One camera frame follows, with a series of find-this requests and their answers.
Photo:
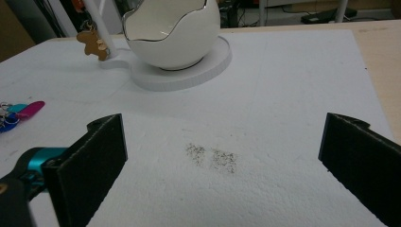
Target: round white base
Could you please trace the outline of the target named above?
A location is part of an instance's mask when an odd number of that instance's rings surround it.
[[[218,37],[212,49],[195,65],[178,71],[166,71],[138,59],[130,49],[118,49],[119,55],[101,61],[105,69],[129,68],[134,82],[155,92],[177,91],[200,85],[221,74],[233,57],[229,43]]]

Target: ceramic bowl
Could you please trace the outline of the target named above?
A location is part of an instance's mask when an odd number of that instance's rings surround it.
[[[199,62],[218,37],[216,0],[143,0],[123,17],[131,50],[143,61],[179,70]]]

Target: white ceramic egg-shaped bowl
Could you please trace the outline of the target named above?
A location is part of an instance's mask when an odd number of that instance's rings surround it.
[[[143,61],[178,70],[199,62],[218,37],[216,0],[144,0],[123,17],[131,50]]]

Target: pink object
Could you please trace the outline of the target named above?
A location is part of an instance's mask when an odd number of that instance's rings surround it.
[[[23,108],[23,110],[21,110],[19,113],[17,113],[17,117],[20,120],[28,120],[31,116],[36,114],[43,106],[44,106],[43,101],[32,102],[25,108]]]

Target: white styrofoam sheet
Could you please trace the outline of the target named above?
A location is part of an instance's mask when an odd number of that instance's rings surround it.
[[[89,122],[122,113],[129,160],[89,226],[383,226],[318,160],[328,112],[392,139],[352,32],[221,36],[231,65],[168,93],[101,70],[78,42],[4,61],[0,101],[46,105],[0,134],[0,176],[29,148],[69,147]],[[57,225],[48,195],[30,204],[38,226]]]

